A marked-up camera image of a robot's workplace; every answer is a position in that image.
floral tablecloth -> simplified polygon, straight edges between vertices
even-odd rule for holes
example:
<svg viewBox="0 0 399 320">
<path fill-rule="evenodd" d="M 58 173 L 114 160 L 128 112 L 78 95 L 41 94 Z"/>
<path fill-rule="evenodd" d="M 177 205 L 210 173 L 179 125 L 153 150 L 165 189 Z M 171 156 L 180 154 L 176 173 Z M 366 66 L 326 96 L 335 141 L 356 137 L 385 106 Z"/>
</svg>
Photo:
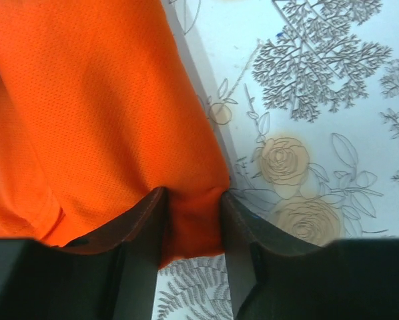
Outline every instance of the floral tablecloth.
<svg viewBox="0 0 399 320">
<path fill-rule="evenodd" d="M 163 6 L 241 202 L 317 245 L 399 236 L 399 0 Z M 173 264 L 154 319 L 231 319 L 225 276 Z"/>
</svg>

textured orange fabric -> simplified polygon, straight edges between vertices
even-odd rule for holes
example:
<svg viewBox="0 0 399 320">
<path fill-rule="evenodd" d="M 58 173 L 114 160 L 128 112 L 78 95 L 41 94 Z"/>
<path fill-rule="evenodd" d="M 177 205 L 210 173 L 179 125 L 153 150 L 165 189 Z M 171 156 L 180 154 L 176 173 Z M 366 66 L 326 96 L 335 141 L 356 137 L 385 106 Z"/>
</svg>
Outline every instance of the textured orange fabric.
<svg viewBox="0 0 399 320">
<path fill-rule="evenodd" d="M 218 254 L 228 185 L 159 0 L 0 0 L 0 236 L 65 245 L 166 186 L 163 265 Z"/>
</svg>

printed flower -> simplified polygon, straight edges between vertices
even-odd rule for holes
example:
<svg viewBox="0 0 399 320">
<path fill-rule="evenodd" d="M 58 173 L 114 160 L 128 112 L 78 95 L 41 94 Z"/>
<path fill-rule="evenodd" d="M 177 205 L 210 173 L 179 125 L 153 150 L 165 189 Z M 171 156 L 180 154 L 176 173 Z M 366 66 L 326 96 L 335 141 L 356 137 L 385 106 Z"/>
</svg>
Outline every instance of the printed flower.
<svg viewBox="0 0 399 320">
<path fill-rule="evenodd" d="M 268 139 L 258 158 L 263 177 L 284 199 L 293 197 L 306 180 L 309 160 L 305 147 L 294 138 Z"/>
<path fill-rule="evenodd" d="M 320 198 L 282 200 L 270 213 L 268 221 L 294 237 L 319 246 L 344 235 L 335 208 Z"/>
</svg>

rose print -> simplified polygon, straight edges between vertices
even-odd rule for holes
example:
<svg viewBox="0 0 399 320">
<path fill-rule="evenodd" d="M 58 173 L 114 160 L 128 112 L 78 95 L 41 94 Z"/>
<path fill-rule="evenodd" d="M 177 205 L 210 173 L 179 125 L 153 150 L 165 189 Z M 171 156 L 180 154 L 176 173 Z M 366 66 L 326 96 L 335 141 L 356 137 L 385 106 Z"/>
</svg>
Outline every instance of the rose print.
<svg viewBox="0 0 399 320">
<path fill-rule="evenodd" d="M 264 179 L 283 199 L 293 197 L 308 176 L 309 155 L 294 138 L 268 139 L 258 157 Z"/>
<path fill-rule="evenodd" d="M 268 221 L 281 230 L 314 245 L 323 246 L 344 236 L 344 227 L 336 209 L 320 198 L 293 197 L 280 201 Z"/>
</svg>

orange fabric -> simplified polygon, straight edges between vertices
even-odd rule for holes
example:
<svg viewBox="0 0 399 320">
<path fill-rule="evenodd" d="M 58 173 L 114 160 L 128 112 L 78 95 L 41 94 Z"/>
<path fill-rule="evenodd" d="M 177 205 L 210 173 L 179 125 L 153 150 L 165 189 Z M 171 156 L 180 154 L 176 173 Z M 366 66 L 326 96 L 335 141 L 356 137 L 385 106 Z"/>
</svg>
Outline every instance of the orange fabric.
<svg viewBox="0 0 399 320">
<path fill-rule="evenodd" d="M 65 245 L 157 186 L 163 265 L 220 253 L 229 175 L 159 0 L 0 0 L 0 237 Z"/>
</svg>

